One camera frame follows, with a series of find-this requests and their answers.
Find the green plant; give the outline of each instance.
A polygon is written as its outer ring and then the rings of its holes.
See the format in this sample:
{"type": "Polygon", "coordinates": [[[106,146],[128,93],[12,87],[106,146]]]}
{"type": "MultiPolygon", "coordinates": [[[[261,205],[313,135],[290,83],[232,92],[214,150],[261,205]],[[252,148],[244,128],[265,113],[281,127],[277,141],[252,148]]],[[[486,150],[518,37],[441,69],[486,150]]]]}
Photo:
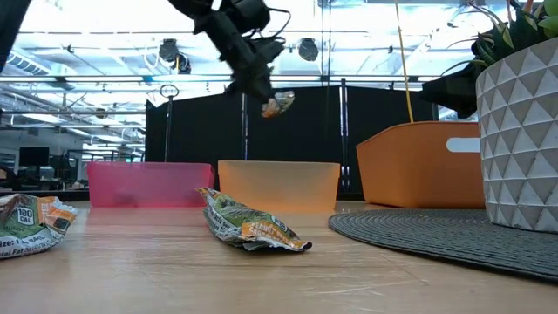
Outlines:
{"type": "Polygon", "coordinates": [[[523,7],[515,0],[507,0],[507,23],[487,8],[469,5],[474,8],[473,12],[490,18],[493,28],[473,38],[461,40],[460,42],[474,40],[472,51],[476,58],[457,63],[443,74],[469,63],[488,67],[514,52],[558,37],[558,0],[544,0],[536,10],[533,10],[533,0],[527,0],[523,7]]]}

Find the desk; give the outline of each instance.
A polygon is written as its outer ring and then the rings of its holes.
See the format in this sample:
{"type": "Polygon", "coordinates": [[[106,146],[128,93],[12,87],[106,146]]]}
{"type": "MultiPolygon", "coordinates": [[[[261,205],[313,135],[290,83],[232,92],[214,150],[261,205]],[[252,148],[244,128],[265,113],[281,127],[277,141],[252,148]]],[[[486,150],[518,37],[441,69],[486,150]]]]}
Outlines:
{"type": "Polygon", "coordinates": [[[555,312],[554,286],[355,242],[325,214],[279,215],[314,248],[261,254],[219,242],[199,209],[76,206],[65,243],[0,262],[2,313],[555,312]]]}

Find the computer monitor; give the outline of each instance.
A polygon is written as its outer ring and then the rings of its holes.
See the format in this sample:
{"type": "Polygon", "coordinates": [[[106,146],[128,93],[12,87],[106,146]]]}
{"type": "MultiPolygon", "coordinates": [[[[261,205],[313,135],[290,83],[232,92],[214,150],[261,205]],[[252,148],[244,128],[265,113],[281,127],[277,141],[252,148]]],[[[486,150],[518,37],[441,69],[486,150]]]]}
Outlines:
{"type": "Polygon", "coordinates": [[[49,166],[49,147],[20,147],[19,166],[20,167],[40,167],[49,166]]]}

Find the pink plastic bin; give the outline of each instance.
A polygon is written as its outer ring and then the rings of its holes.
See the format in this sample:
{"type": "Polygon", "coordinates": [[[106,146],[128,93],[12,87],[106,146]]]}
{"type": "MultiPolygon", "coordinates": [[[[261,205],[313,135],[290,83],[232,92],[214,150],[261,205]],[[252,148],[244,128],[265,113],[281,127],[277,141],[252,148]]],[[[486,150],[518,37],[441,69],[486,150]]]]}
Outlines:
{"type": "Polygon", "coordinates": [[[90,162],[89,196],[97,208],[185,208],[205,202],[196,188],[214,184],[211,165],[90,162]]]}

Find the crumpled snack bag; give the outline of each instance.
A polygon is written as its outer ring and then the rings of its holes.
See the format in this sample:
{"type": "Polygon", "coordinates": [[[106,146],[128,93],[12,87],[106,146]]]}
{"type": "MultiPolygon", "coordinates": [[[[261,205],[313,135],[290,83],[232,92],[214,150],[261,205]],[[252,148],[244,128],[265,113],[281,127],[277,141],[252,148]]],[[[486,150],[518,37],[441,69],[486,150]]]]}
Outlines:
{"type": "Polygon", "coordinates": [[[269,213],[255,210],[211,188],[198,188],[207,206],[203,214],[222,241],[247,250],[263,248],[304,252],[312,247],[269,213]]]}
{"type": "Polygon", "coordinates": [[[0,197],[0,259],[39,253],[61,243],[77,214],[56,197],[0,197]]]}

